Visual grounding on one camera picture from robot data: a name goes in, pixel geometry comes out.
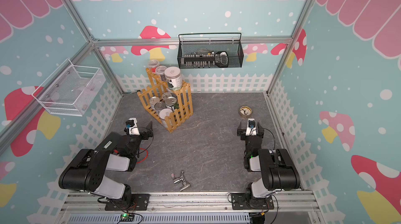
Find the wooden two-tier shelf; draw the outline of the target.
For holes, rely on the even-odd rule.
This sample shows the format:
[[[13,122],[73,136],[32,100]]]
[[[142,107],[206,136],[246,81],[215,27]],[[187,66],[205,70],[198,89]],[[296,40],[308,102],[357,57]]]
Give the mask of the wooden two-tier shelf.
[[[146,72],[151,86],[137,95],[144,109],[171,133],[193,115],[191,86],[183,82],[181,89],[173,91],[149,68]]]

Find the large white-lid seed jar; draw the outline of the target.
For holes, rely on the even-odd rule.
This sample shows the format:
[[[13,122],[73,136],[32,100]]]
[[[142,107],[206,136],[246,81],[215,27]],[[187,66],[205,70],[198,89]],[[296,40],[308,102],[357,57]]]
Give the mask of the large white-lid seed jar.
[[[183,85],[181,70],[178,67],[171,66],[165,69],[165,77],[170,90],[180,90]]]

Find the clear tub orange contents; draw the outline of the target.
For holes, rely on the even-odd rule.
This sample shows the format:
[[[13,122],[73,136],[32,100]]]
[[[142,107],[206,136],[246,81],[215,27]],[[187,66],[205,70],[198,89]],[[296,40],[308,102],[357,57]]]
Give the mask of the clear tub orange contents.
[[[166,66],[158,66],[155,70],[155,73],[160,77],[162,81],[166,81],[165,70],[167,69]]]

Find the clear tub red contents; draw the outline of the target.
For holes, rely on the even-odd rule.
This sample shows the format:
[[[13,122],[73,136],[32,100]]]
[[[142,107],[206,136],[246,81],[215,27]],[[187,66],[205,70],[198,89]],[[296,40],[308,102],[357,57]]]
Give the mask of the clear tub red contents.
[[[160,62],[158,60],[150,60],[148,62],[148,68],[151,70],[152,73],[156,72],[156,68],[160,66]]]

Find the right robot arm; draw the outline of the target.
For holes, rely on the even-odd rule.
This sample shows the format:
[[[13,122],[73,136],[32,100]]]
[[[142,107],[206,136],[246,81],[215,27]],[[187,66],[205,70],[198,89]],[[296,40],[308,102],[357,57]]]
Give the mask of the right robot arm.
[[[288,151],[262,148],[264,131],[254,119],[247,121],[245,129],[237,128],[237,135],[245,141],[244,168],[248,172],[259,172],[261,178],[251,182],[244,193],[230,195],[235,210],[273,209],[273,194],[300,188],[301,179]]]

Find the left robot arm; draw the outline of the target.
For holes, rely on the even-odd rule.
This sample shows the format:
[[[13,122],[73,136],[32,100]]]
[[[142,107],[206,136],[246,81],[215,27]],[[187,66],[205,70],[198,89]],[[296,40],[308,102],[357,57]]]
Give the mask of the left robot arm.
[[[149,194],[134,194],[128,184],[114,181],[105,173],[132,172],[147,159],[148,150],[141,148],[141,143],[153,138],[152,122],[138,127],[137,119],[130,118],[124,132],[111,132],[95,149],[81,149],[61,173],[59,187],[98,196],[106,211],[145,211]]]

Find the cauliflower label plastic jar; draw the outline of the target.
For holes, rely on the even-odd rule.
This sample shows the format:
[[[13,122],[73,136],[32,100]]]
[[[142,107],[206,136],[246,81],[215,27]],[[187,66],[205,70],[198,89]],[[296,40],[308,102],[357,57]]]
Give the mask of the cauliflower label plastic jar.
[[[164,108],[159,112],[159,117],[161,119],[162,125],[168,128],[166,117],[169,116],[173,111],[169,108]]]

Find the round tin on floor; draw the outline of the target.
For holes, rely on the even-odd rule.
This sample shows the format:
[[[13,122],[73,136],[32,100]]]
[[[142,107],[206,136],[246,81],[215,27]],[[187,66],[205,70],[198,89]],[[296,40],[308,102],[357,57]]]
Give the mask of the round tin on floor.
[[[248,106],[242,106],[239,109],[239,114],[243,118],[250,118],[252,115],[252,109]]]

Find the green label tin can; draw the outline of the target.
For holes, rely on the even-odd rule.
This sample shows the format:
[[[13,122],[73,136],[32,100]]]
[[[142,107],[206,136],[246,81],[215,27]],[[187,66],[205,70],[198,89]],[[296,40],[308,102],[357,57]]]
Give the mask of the green label tin can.
[[[155,105],[160,103],[160,98],[153,96],[149,99],[149,104],[152,110],[155,110]]]

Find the purple label tin can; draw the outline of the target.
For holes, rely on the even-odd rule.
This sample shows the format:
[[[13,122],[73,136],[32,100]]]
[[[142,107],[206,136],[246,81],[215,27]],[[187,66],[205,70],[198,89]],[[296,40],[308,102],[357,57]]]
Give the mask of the purple label tin can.
[[[174,112],[174,111],[175,111],[175,106],[176,106],[177,102],[178,102],[177,99],[176,99],[175,97],[173,97],[173,96],[167,98],[167,99],[165,100],[166,108],[171,109],[172,112]]]

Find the rear tin can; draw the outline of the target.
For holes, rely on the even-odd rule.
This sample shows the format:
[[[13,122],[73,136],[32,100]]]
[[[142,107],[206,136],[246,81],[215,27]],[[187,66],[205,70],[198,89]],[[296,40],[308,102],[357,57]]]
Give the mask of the rear tin can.
[[[172,97],[172,94],[170,92],[164,92],[162,94],[162,99],[166,100],[167,98]]]

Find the chrome faucet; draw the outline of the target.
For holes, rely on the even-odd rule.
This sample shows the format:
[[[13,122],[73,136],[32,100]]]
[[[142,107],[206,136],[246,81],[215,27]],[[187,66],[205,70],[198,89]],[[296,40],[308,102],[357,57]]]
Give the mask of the chrome faucet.
[[[181,192],[184,191],[184,190],[186,190],[186,189],[188,189],[188,188],[191,186],[190,183],[185,179],[184,171],[181,171],[179,177],[176,177],[176,176],[174,175],[174,173],[171,174],[171,177],[172,177],[172,179],[173,179],[173,183],[174,183],[174,184],[177,184],[177,183],[181,183],[181,184],[182,184],[182,186],[181,186],[181,188],[180,188],[180,191],[181,191]]]

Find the black items in basket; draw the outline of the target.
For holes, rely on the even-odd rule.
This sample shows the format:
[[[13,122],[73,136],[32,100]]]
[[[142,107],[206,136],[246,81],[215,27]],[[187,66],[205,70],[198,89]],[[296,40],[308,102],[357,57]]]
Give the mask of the black items in basket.
[[[186,54],[179,58],[178,64],[184,68],[226,68],[229,66],[229,58],[225,51]]]

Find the green circuit board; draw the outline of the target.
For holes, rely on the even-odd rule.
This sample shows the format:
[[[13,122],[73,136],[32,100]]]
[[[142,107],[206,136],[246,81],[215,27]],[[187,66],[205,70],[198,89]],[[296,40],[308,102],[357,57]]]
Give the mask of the green circuit board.
[[[121,214],[120,215],[120,222],[131,223],[134,220],[135,220],[135,215],[133,215],[133,214]]]

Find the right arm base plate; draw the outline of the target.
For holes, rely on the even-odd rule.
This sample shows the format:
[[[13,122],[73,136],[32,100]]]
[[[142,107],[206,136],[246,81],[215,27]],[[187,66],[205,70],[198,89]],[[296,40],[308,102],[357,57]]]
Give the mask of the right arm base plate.
[[[274,203],[271,196],[268,198],[254,198],[246,193],[229,193],[228,201],[233,210],[272,210]]]

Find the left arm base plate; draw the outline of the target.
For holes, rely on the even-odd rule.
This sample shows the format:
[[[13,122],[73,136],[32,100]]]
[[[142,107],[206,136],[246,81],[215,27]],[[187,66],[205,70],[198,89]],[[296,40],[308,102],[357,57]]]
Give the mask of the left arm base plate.
[[[108,200],[105,211],[146,211],[150,194],[129,194],[120,200]]]

